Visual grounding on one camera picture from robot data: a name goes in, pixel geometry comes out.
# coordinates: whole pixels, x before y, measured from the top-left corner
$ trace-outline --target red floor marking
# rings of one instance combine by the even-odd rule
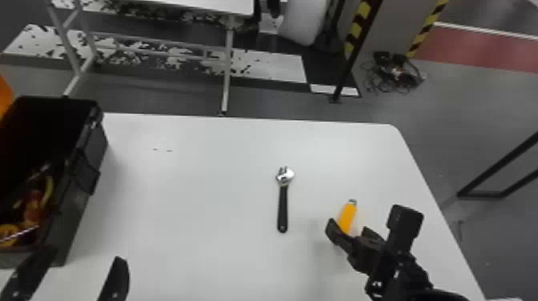
[[[538,74],[538,41],[433,27],[415,58]]]

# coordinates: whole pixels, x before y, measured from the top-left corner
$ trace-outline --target white bag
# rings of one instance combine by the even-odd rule
[[[327,0],[288,0],[279,35],[303,46],[310,46],[321,31]]]

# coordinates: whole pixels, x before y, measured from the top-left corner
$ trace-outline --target black toolbox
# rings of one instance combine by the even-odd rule
[[[25,96],[0,120],[0,229],[17,229],[0,233],[0,268],[44,245],[65,264],[108,147],[102,117],[94,101]]]

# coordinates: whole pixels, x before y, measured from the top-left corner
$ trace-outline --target black wrench handle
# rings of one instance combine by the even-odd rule
[[[280,233],[287,232],[287,186],[280,187],[279,217],[277,220],[277,229]]]

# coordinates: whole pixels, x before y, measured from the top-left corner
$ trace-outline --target white table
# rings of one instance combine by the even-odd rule
[[[78,88],[78,85],[83,80],[86,72],[93,66],[94,62],[98,59],[97,49],[112,49],[112,50],[121,50],[127,52],[135,52],[140,54],[148,54],[154,56],[163,56],[167,58],[187,58],[191,60],[199,60],[203,62],[215,62],[222,63],[224,65],[224,85],[223,85],[223,100],[220,107],[220,116],[226,115],[228,110],[228,102],[230,98],[230,80],[231,80],[231,48],[234,44],[234,22],[235,17],[250,17],[254,14],[254,0],[128,0],[125,2],[144,2],[149,4],[155,4],[158,6],[179,6],[184,7],[189,10],[201,10],[208,11],[215,14],[222,14],[227,16],[226,24],[226,45],[221,46],[204,46],[199,44],[192,44],[187,42],[177,42],[177,41],[167,41],[162,39],[155,38],[144,38],[133,35],[125,34],[112,34],[112,33],[103,33],[95,32],[90,30],[89,26],[84,20],[84,8],[80,0],[74,0],[74,10],[70,16],[63,22],[60,21],[54,4],[49,3],[47,6],[47,11],[50,15],[58,35],[62,40],[62,44],[66,48],[66,55],[73,68],[74,77],[71,79],[70,83],[67,85],[67,88],[63,92],[63,96],[70,97]],[[82,31],[86,35],[88,45],[91,50],[91,57],[88,58],[81,66],[78,63],[77,54],[73,50],[73,46],[70,44],[69,38],[67,37],[67,31],[71,27],[71,23],[78,18]],[[100,38],[113,38],[114,46],[110,45],[99,45],[95,42],[94,37]],[[179,46],[185,47],[188,49],[200,49],[203,51],[202,55],[194,54],[183,54],[183,53],[167,53],[158,50],[142,50],[135,49],[126,46],[120,45],[118,40],[129,40],[135,42],[149,42],[149,43],[162,43],[170,46]],[[220,60],[219,58],[214,58],[210,56],[210,53],[213,51],[220,51],[225,54],[225,59]]]
[[[34,300],[95,301],[112,259],[129,301],[366,301],[323,233],[349,198],[381,235],[394,203],[425,215],[412,248],[439,288],[484,300],[396,128],[387,125],[107,114],[110,148],[67,265]],[[276,230],[275,174],[296,173],[289,230]],[[6,281],[10,272],[0,272]]]

